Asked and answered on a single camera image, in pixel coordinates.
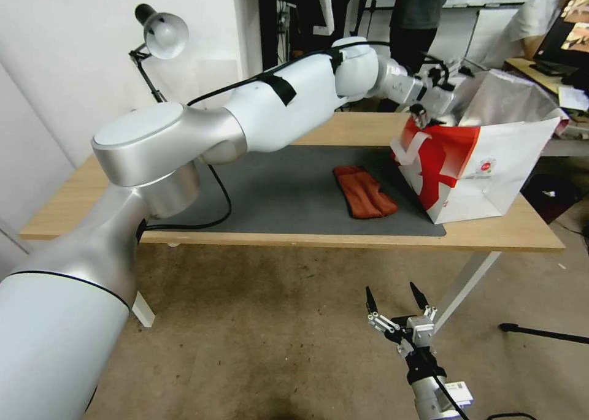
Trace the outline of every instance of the lamp shade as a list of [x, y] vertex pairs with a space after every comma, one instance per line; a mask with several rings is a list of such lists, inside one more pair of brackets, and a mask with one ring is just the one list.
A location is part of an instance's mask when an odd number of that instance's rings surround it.
[[148, 4], [135, 8], [135, 17], [143, 25], [143, 37], [150, 54], [161, 59], [174, 58], [188, 42], [188, 26], [180, 17], [155, 12]]

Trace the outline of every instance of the concrete floor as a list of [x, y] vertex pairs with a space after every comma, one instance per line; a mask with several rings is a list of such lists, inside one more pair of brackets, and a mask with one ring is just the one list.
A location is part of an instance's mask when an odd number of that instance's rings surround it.
[[[579, 230], [587, 199], [559, 220]], [[437, 336], [439, 363], [475, 397], [473, 420], [589, 418], [589, 346], [497, 328], [589, 335], [587, 247], [552, 229], [566, 251], [503, 254]], [[155, 325], [129, 319], [85, 419], [416, 419], [404, 361], [366, 322], [364, 287], [383, 313], [415, 313], [409, 281], [435, 304], [468, 256], [141, 245]]]

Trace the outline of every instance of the desk lamp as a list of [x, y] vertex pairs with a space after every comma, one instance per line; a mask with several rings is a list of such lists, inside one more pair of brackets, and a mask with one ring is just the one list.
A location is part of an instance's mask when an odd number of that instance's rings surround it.
[[178, 56], [188, 42], [188, 26], [180, 17], [167, 12], [155, 12], [154, 8], [145, 3], [135, 8], [135, 18], [143, 25], [145, 41], [129, 52], [129, 56], [149, 86], [155, 101], [167, 101], [153, 86], [141, 63], [151, 56], [160, 59]]

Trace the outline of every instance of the white table leg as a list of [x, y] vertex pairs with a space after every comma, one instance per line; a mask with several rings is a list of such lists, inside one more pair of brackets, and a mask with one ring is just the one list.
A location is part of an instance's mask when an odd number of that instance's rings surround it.
[[133, 314], [139, 319], [139, 322], [141, 322], [144, 327], [151, 328], [153, 325], [155, 314], [153, 314], [152, 309], [147, 305], [147, 302], [139, 291], [137, 292], [137, 297], [135, 297], [135, 303], [133, 304]]
[[450, 315], [468, 296], [474, 286], [482, 279], [488, 269], [501, 254], [500, 251], [474, 253], [468, 260], [450, 289], [437, 305], [435, 332], [438, 332]]

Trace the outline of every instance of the shopping bag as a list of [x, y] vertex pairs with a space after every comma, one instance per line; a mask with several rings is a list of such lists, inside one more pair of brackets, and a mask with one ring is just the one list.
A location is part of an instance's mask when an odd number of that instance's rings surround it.
[[452, 113], [458, 126], [407, 122], [391, 141], [399, 169], [436, 224], [502, 216], [566, 115], [535, 84], [501, 71], [463, 83]]

